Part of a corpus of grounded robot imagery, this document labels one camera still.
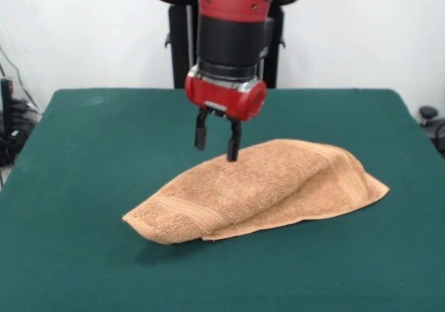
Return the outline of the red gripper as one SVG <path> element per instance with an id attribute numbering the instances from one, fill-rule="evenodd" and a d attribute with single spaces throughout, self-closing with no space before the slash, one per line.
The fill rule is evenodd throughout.
<path id="1" fill-rule="evenodd" d="M 258 115 L 266 98 L 266 83 L 257 77 L 241 83 L 213 79 L 192 67 L 186 76 L 185 91 L 189 101 L 200 107 L 195 125 L 195 148 L 202 151 L 206 146 L 207 108 L 214 109 L 233 118 L 230 119 L 232 136 L 227 160 L 236 162 L 242 134 L 240 121 L 247 122 Z"/>

